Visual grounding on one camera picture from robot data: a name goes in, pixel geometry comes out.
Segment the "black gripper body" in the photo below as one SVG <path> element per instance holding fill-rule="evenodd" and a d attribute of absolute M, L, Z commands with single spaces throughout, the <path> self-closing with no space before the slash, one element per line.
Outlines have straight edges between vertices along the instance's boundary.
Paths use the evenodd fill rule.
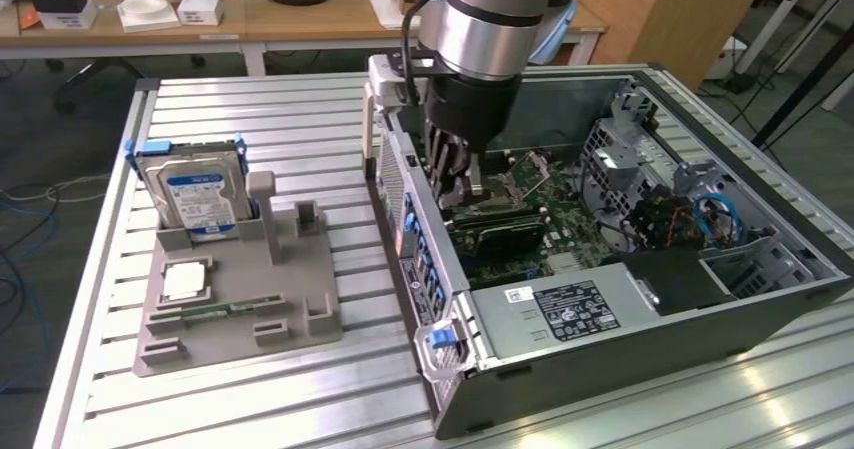
<path fill-rule="evenodd" d="M 520 83 L 520 75 L 500 81 L 462 75 L 434 78 L 424 104 L 431 124 L 460 137 L 471 150 L 484 150 L 506 128 Z"/>

